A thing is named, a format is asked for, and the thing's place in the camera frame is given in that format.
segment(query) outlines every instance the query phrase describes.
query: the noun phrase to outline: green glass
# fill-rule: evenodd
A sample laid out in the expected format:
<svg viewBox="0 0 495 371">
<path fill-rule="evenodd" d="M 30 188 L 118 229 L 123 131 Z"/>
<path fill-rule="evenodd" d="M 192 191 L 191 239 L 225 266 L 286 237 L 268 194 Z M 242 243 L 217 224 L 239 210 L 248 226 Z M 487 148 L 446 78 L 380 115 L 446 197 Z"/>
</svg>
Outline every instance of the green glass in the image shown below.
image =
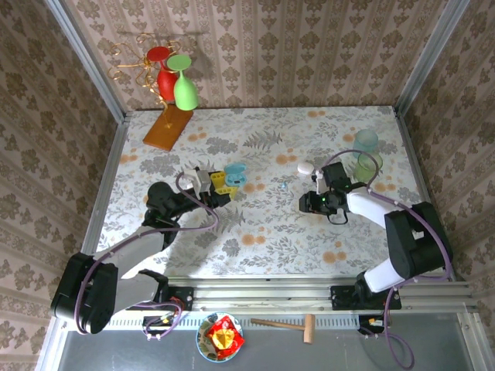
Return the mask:
<svg viewBox="0 0 495 371">
<path fill-rule="evenodd" d="M 370 153 L 375 160 L 378 162 L 378 170 L 384 164 L 384 160 L 378 153 Z M 376 165 L 371 158 L 364 154 L 360 154 L 357 158 L 356 168 L 354 169 L 354 178 L 358 182 L 368 183 L 371 178 L 373 178 L 374 173 L 376 172 Z"/>
<path fill-rule="evenodd" d="M 176 106 L 183 111 L 191 111 L 198 107 L 199 98 L 196 86 L 184 76 L 183 71 L 191 65 L 191 59 L 188 56 L 178 55 L 171 56 L 167 60 L 167 67 L 173 71 L 179 72 L 179 79 L 173 88 L 173 95 L 176 99 Z"/>
</svg>

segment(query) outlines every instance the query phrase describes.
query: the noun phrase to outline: floral tablecloth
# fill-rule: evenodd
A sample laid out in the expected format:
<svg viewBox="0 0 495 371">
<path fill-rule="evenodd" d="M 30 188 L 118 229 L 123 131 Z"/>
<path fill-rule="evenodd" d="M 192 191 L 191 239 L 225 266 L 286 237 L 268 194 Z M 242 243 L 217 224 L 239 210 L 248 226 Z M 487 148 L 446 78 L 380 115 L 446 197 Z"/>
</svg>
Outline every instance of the floral tablecloth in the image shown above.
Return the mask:
<svg viewBox="0 0 495 371">
<path fill-rule="evenodd" d="M 390 107 L 323 107 L 198 110 L 174 149 L 142 143 L 158 111 L 133 113 L 121 155 L 98 250 L 133 233 L 146 211 L 153 182 L 175 188 L 184 168 L 222 170 L 244 162 L 247 184 L 235 200 L 217 209 L 220 224 L 205 233 L 179 233 L 165 251 L 139 267 L 169 276 L 331 274 L 354 276 L 387 257 L 384 230 L 361 216 L 344 226 L 299 212 L 299 197 L 315 189 L 297 164 L 321 165 L 352 148 L 360 129 L 378 133 L 384 160 L 374 188 L 405 203 L 420 201 L 415 179 Z M 344 155 L 352 174 L 356 159 Z M 210 223 L 202 209 L 184 215 L 182 226 Z"/>
</svg>

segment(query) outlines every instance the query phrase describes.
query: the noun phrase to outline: gold wire stand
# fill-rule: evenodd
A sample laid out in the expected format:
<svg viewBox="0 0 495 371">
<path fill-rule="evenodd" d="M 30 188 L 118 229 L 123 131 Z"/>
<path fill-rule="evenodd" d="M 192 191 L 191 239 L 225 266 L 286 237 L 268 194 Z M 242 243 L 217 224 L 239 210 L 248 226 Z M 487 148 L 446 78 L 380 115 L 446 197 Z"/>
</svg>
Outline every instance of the gold wire stand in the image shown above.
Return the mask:
<svg viewBox="0 0 495 371">
<path fill-rule="evenodd" d="M 154 37 L 153 34 L 144 32 L 136 37 L 136 42 L 137 44 L 142 44 L 148 38 L 152 37 Z M 143 142 L 147 145 L 170 151 L 193 116 L 193 112 L 182 111 L 177 108 L 175 104 L 168 104 L 163 99 L 159 93 L 158 84 L 152 75 L 153 69 L 160 69 L 157 68 L 156 63 L 150 61 L 146 55 L 139 56 L 127 43 L 114 44 L 111 47 L 111 54 L 118 56 L 124 51 L 123 47 L 127 48 L 131 54 L 138 58 L 139 62 L 135 64 L 119 64 L 117 66 L 112 66 L 108 69 L 107 75 L 112 80 L 119 80 L 122 76 L 124 76 L 124 72 L 121 68 L 142 68 L 138 76 L 135 78 L 135 82 L 156 95 L 156 103 L 163 106 L 163 112 L 159 115 L 158 119 L 149 130 L 148 134 L 143 139 Z M 169 40 L 166 47 L 172 50 L 169 56 L 173 56 L 179 52 L 181 49 L 181 44 L 179 41 Z"/>
</svg>

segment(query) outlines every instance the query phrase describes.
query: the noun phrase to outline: wooden hammer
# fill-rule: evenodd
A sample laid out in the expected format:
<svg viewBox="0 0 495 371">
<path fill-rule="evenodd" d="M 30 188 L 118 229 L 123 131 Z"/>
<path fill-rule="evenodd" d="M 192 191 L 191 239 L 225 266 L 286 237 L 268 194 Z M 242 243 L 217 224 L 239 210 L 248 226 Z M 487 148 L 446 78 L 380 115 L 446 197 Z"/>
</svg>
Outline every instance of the wooden hammer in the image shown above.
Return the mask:
<svg viewBox="0 0 495 371">
<path fill-rule="evenodd" d="M 291 325 L 289 323 L 275 322 L 275 321 L 267 321 L 266 319 L 256 319 L 251 318 L 251 323 L 255 323 L 257 325 L 267 325 L 272 327 L 282 327 L 282 328 L 292 328 L 294 330 L 303 330 L 304 335 L 304 343 L 312 344 L 313 339 L 315 338 L 315 315 L 306 315 L 304 320 L 304 326 L 299 325 Z"/>
</svg>

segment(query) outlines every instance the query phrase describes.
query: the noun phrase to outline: red snack bag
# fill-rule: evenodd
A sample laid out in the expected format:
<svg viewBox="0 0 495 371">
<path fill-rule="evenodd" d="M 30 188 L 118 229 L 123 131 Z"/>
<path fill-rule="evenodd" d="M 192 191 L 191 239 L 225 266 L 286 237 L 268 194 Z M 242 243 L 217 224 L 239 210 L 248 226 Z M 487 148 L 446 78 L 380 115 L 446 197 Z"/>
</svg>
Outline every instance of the red snack bag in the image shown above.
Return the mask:
<svg viewBox="0 0 495 371">
<path fill-rule="evenodd" d="M 225 359 L 231 356 L 244 344 L 244 339 L 239 331 L 236 330 L 228 315 L 211 326 L 207 337 L 213 343 L 218 359 Z"/>
</svg>

